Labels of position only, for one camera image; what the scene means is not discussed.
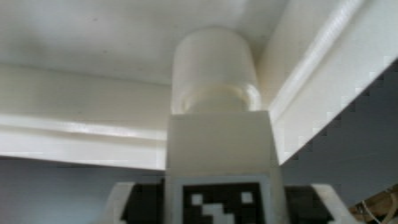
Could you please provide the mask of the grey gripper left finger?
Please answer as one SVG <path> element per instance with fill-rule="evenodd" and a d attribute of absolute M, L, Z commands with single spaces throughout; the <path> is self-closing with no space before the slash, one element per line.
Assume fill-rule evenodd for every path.
<path fill-rule="evenodd" d="M 121 182 L 115 184 L 101 214 L 101 224 L 163 223 L 163 185 Z"/>

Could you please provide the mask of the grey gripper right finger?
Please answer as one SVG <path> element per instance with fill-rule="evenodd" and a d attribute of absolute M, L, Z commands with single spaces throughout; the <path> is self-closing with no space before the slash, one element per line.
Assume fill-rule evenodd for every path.
<path fill-rule="evenodd" d="M 330 185 L 288 185 L 284 192 L 291 224 L 359 224 Z"/>

